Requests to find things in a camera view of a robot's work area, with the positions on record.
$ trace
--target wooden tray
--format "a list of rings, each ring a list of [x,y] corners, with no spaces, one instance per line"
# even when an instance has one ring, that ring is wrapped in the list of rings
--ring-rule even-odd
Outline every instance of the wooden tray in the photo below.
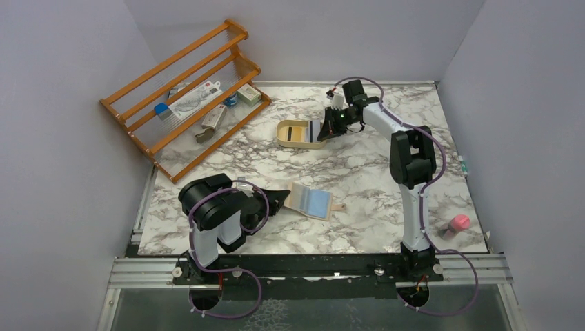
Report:
[[[305,141],[306,130],[309,127],[309,121],[298,121],[295,119],[285,119],[280,121],[276,127],[276,140],[282,147],[293,148],[322,148],[327,141],[319,143],[309,143]]]

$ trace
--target pink object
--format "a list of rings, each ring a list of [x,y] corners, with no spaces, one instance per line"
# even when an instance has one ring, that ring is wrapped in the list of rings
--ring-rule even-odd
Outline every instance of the pink object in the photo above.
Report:
[[[439,229],[439,236],[444,240],[451,240],[457,233],[469,229],[471,220],[467,215],[459,214]]]

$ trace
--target wooden dowel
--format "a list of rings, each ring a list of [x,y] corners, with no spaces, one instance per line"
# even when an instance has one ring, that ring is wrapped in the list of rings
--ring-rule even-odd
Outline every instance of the wooden dowel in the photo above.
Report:
[[[161,95],[165,94],[165,92],[169,91],[173,86],[181,83],[183,80],[187,79],[190,75],[194,74],[196,71],[201,69],[202,67],[206,66],[208,63],[216,59],[219,55],[223,52],[229,50],[232,46],[239,43],[240,41],[244,40],[244,35],[241,34],[234,39],[230,40],[227,44],[223,45],[222,47],[215,50],[215,52],[209,54],[207,57],[202,59],[201,61],[197,62],[191,68],[188,68],[180,74],[179,76],[175,77],[173,80],[169,81],[164,86],[160,87],[158,90],[154,91],[151,95],[146,97],[144,100],[140,101],[133,107],[131,107],[127,112],[122,114],[123,119],[129,119],[130,117],[134,116],[137,112],[142,110],[144,107],[148,106],[150,103],[156,101]]]
[[[166,171],[166,169],[165,169],[165,168],[163,168],[163,166],[162,166],[160,163],[156,162],[156,163],[155,163],[155,166],[157,167],[157,169],[158,169],[158,170],[162,171],[162,172],[163,172],[163,174],[164,174],[164,175],[165,175],[167,178],[169,178],[169,179],[171,179],[171,178],[172,178],[172,175],[171,175],[171,174],[169,174],[169,173],[168,173],[168,171]]]
[[[215,66],[213,66],[213,68],[209,69],[201,77],[199,77],[198,79],[195,79],[193,82],[191,82],[185,88],[183,88],[182,90],[180,90],[177,93],[173,94],[170,98],[167,99],[167,101],[165,101],[165,104],[167,106],[169,106],[171,103],[175,102],[180,97],[182,97],[185,94],[187,94],[189,91],[191,91],[193,88],[195,88],[196,86],[198,86],[200,83],[203,83],[206,79],[208,79],[209,77],[211,77],[211,75],[213,75],[214,73],[218,72],[219,69],[222,69],[223,67],[225,67],[228,63],[230,63],[232,60],[234,60],[235,57],[236,57],[235,55],[230,55],[229,57],[226,57],[226,59],[224,59],[222,62],[219,62],[218,64],[216,64]],[[145,114],[138,121],[134,122],[130,127],[128,127],[128,129],[130,131],[133,131],[134,132],[136,129],[138,129],[141,126],[143,126],[146,122],[148,122],[149,120],[151,120],[155,116],[157,116],[157,113],[154,110],[151,110],[150,112],[148,112],[148,114]]]
[[[110,105],[106,100],[104,99],[100,99],[99,102],[101,103],[101,105],[108,111],[110,112],[110,114],[112,114],[112,116],[116,119],[116,121],[118,121],[118,123],[120,124],[124,124],[124,122],[121,119],[120,114],[118,114],[118,112],[112,107],[112,105]]]
[[[254,109],[246,118],[242,119],[238,124],[236,124],[231,130],[225,133],[221,138],[219,138],[213,145],[208,147],[201,155],[199,155],[195,160],[189,163],[183,170],[179,171],[174,177],[172,177],[171,181],[173,183],[177,183],[183,176],[185,176],[188,172],[190,172],[196,165],[200,164],[209,154],[215,151],[219,146],[225,143],[236,131],[241,129],[246,123],[248,123],[254,116],[258,115],[266,106],[270,105],[270,98],[268,98],[264,93],[262,95],[262,102],[256,109]]]
[[[236,23],[232,19],[226,19],[225,22],[230,25],[230,27],[228,28],[228,31],[231,34],[240,34],[240,33],[243,33],[243,34],[246,35],[246,38],[244,38],[244,39],[247,39],[248,38],[248,31],[246,29],[244,29],[243,26],[239,25],[238,23]]]
[[[177,62],[178,60],[183,58],[185,55],[191,53],[195,48],[198,48],[199,46],[203,45],[209,39],[217,36],[220,32],[224,31],[225,29],[227,29],[229,27],[230,27],[230,24],[224,22],[223,24],[221,24],[217,28],[211,30],[210,32],[208,32],[207,34],[205,34],[204,36],[202,36],[198,40],[193,41],[189,46],[178,51],[177,53],[175,53],[174,55],[172,55],[171,57],[169,57],[165,61],[162,61],[159,65],[157,65],[154,68],[150,69],[149,71],[145,72],[142,76],[136,78],[132,83],[129,83],[128,85],[124,86],[123,88],[121,88],[120,90],[115,92],[114,94],[107,97],[106,101],[109,104],[116,102],[118,99],[127,95],[130,91],[134,90],[136,87],[140,86],[145,81],[151,79],[153,76],[155,76],[156,74],[158,74],[159,72],[161,72],[162,70],[164,70],[165,68],[170,66],[171,64]]]
[[[246,66],[248,70],[256,70],[258,72],[262,72],[262,70],[260,70],[260,67],[254,63],[253,61],[251,61],[249,58],[247,58],[244,54],[242,54],[241,50],[239,49],[238,45],[234,45],[230,51],[232,52],[232,54],[236,54],[238,57],[237,59],[234,61],[236,63],[236,68],[238,67],[243,67]]]
[[[210,110],[212,110],[215,106],[221,103],[230,95],[234,94],[240,87],[244,86],[245,83],[248,83],[252,78],[258,75],[258,71],[252,71],[247,74],[244,78],[240,79],[236,84],[234,84],[231,88],[227,91],[216,97],[213,101],[208,103],[205,107],[200,109],[198,112],[193,114],[191,117],[186,119],[181,125],[179,125],[176,129],[174,129],[168,136],[164,137],[161,141],[159,141],[156,145],[152,147],[152,153],[156,154],[160,151],[164,146],[168,145],[173,139],[177,138],[183,131],[187,130],[190,126],[195,124],[200,118],[205,116]]]

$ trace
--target marble surface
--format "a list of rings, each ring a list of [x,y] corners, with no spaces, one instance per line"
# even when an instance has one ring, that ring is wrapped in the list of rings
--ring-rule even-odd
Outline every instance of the marble surface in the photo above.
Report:
[[[330,104],[327,87],[264,87],[273,103],[225,144],[195,167],[179,183],[158,174],[145,215],[139,246],[141,255],[180,254],[188,249],[189,227],[177,198],[190,181],[225,172],[230,178],[245,176],[262,187],[284,189],[289,181],[327,190],[335,203],[347,204],[345,212],[333,212],[329,221],[310,219],[283,208],[262,231],[248,237],[239,254],[310,254],[397,252],[403,232],[403,212],[398,185],[388,169],[390,143],[372,128],[346,134],[320,150],[283,148],[275,139],[283,119],[322,119]],[[365,88],[378,95],[374,87]],[[445,146],[447,170],[430,188],[430,231],[441,249],[486,252],[473,202],[460,169],[455,144],[434,86],[387,86],[384,101],[405,121],[428,125]],[[185,144],[185,154],[196,143]],[[452,241],[435,234],[457,214],[467,214],[472,227]]]

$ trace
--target gray wall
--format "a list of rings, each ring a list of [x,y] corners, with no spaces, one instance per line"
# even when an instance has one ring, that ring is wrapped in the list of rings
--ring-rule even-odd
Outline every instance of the gray wall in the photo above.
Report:
[[[122,0],[0,1],[0,329],[95,330],[148,164],[97,101],[155,63]]]
[[[262,80],[441,79],[484,0],[125,0],[162,61],[233,17]]]
[[[487,0],[439,86],[530,330],[581,330],[585,1]]]

